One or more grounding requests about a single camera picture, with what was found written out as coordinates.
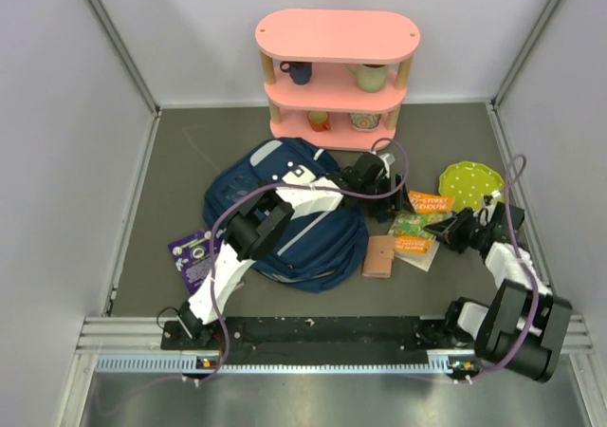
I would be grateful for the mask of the orange treehouse book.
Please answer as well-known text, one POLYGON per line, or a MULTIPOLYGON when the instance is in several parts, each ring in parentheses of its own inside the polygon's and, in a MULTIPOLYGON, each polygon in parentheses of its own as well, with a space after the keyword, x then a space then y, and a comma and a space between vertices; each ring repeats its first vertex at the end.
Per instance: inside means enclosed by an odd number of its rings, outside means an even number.
POLYGON ((439 249, 436 237, 425 227, 451 216, 453 196, 409 192, 414 212, 401 212, 388 230, 395 238, 395 257, 428 272, 439 249))

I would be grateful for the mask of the navy blue backpack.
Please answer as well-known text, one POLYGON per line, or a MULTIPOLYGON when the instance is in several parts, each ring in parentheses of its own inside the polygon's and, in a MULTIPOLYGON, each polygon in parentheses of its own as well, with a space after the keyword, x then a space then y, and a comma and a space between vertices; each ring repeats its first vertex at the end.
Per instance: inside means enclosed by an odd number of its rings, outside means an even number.
MULTIPOLYGON (((323 149, 301 138, 269 139, 219 174, 204 196, 203 218, 211 226, 250 191, 300 170, 306 182, 339 170, 323 149)), ((292 220, 279 243, 252 268, 270 280, 318 293, 336 287, 360 266, 369 233, 361 208, 340 207, 292 220)))

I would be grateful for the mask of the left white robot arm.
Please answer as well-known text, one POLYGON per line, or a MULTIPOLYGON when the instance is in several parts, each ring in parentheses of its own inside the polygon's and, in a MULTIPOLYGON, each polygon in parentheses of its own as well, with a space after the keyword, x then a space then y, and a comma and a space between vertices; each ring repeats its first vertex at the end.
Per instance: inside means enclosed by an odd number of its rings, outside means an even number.
POLYGON ((213 322, 255 262, 267 257, 289 223, 311 214, 334 212, 347 197, 379 201, 403 192, 409 173, 392 174, 390 154, 363 153, 353 167, 315 176, 300 166, 280 180, 236 201, 215 221, 210 236, 210 268, 202 285, 177 311, 182 336, 194 347, 214 339, 213 322))

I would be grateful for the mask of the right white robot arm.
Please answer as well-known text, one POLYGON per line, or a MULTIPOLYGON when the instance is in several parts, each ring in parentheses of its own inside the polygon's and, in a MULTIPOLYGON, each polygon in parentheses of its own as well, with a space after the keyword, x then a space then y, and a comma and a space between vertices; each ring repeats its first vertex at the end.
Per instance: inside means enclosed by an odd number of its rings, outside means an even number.
POLYGON ((452 251, 478 251, 497 288, 488 306, 465 297, 451 302, 430 339, 471 345, 475 357, 493 368, 506 361, 506 369, 546 382, 558 364, 572 306, 540 280, 517 242, 523 223, 523 209, 499 202, 490 213, 465 208, 424 227, 452 251))

